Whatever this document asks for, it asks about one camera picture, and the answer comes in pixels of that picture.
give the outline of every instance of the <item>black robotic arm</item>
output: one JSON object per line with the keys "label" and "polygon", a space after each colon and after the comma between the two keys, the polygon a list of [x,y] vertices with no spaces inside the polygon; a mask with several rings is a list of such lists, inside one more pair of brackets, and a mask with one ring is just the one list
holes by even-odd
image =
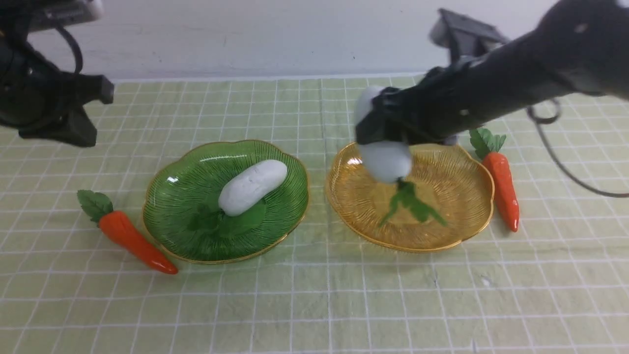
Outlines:
{"label": "black robotic arm", "polygon": [[[560,117],[558,97],[582,93],[629,100],[628,6],[622,0],[560,0],[535,30],[513,41],[493,26],[440,10],[431,39],[450,49],[450,65],[432,69],[411,88],[369,94],[375,96],[370,109],[357,110],[368,112],[357,117],[357,143],[451,144],[461,132],[526,109],[550,157],[570,179],[599,195],[629,197],[576,178],[542,130]],[[533,106],[548,100],[557,114],[537,117]]]}
{"label": "black robotic arm", "polygon": [[[114,86],[102,75],[80,74],[81,51],[64,29],[72,19],[51,15],[81,16],[79,5],[74,0],[0,1],[0,125],[16,129],[23,139],[96,145],[97,131],[83,106],[94,100],[112,103]],[[51,6],[59,12],[47,11]],[[76,60],[73,72],[61,71],[26,40],[29,32],[46,28],[68,41]]]}

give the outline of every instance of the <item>yellow plate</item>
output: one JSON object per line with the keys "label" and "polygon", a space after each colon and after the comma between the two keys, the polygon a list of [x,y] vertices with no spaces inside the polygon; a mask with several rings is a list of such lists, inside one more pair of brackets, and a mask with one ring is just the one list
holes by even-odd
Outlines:
{"label": "yellow plate", "polygon": [[351,143],[334,159],[326,194],[341,219],[368,241],[399,251],[443,251],[477,235],[494,212],[494,181],[489,171],[461,146],[420,145],[411,148],[413,170],[406,180],[416,195],[448,222],[418,222],[405,208],[379,227],[389,211],[395,185],[376,182],[363,167]]}

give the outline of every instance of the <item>cable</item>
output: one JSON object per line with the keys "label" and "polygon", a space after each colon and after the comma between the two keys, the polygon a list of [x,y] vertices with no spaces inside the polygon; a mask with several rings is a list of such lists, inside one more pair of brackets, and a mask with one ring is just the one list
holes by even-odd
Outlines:
{"label": "cable", "polygon": [[597,189],[597,188],[595,188],[595,187],[593,187],[593,186],[591,186],[591,185],[581,181],[578,177],[576,177],[574,174],[572,174],[566,168],[566,166],[564,166],[564,164],[561,163],[561,161],[559,161],[559,158],[555,154],[555,151],[553,150],[552,146],[548,142],[548,138],[546,137],[546,134],[544,133],[544,131],[542,129],[542,125],[548,125],[548,124],[554,123],[561,116],[561,109],[560,109],[559,102],[557,102],[557,100],[552,100],[552,101],[555,104],[555,107],[557,109],[557,113],[555,114],[554,117],[540,118],[540,117],[536,116],[535,111],[533,110],[533,107],[528,107],[526,109],[526,114],[528,115],[529,118],[531,118],[533,123],[535,123],[535,128],[537,129],[537,134],[540,136],[540,139],[542,140],[542,143],[544,144],[544,147],[546,148],[546,151],[550,155],[550,158],[555,163],[555,165],[557,165],[557,167],[559,167],[559,169],[566,176],[568,176],[568,178],[570,178],[572,181],[577,183],[579,186],[581,186],[581,187],[591,191],[592,193],[595,193],[595,194],[598,194],[598,195],[602,195],[604,197],[611,197],[611,198],[629,198],[629,193],[613,193],[613,192],[610,192],[610,191],[603,191],[603,190]]}
{"label": "cable", "polygon": [[76,39],[74,39],[70,32],[61,25],[59,20],[48,16],[44,12],[38,13],[36,17],[44,23],[48,23],[50,26],[54,27],[61,37],[64,38],[65,42],[68,43],[72,51],[72,55],[74,56],[74,75],[78,75],[83,70],[83,54],[81,53],[81,48],[79,47]]}

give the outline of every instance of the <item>table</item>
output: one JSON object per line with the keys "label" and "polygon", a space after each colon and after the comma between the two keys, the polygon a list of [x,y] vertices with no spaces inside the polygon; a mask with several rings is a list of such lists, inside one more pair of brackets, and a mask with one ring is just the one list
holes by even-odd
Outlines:
{"label": "table", "polygon": [[[0,353],[608,354],[629,351],[629,201],[597,197],[552,164],[523,112],[508,134],[521,229],[495,215],[437,254],[367,243],[328,205],[325,175],[352,140],[368,84],[417,77],[124,82],[91,103],[98,144],[0,132]],[[629,104],[563,98],[547,127],[576,175],[629,189]],[[75,193],[107,194],[140,225],[152,176],[191,148],[263,139],[311,177],[302,224],[270,252],[163,275],[106,239]],[[460,143],[470,148],[468,136]]]}

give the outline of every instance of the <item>orange carrot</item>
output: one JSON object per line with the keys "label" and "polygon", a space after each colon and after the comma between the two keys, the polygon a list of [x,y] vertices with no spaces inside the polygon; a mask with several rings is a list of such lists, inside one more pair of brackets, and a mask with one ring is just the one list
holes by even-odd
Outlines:
{"label": "orange carrot", "polygon": [[103,234],[112,242],[124,247],[154,270],[166,274],[179,272],[163,253],[144,238],[124,212],[113,209],[106,195],[79,190],[77,196],[83,211],[97,223]]}
{"label": "orange carrot", "polygon": [[470,142],[476,155],[494,178],[498,212],[509,229],[516,232],[520,225],[520,205],[513,186],[509,161],[500,153],[506,138],[506,135],[493,135],[486,128],[470,130]]}

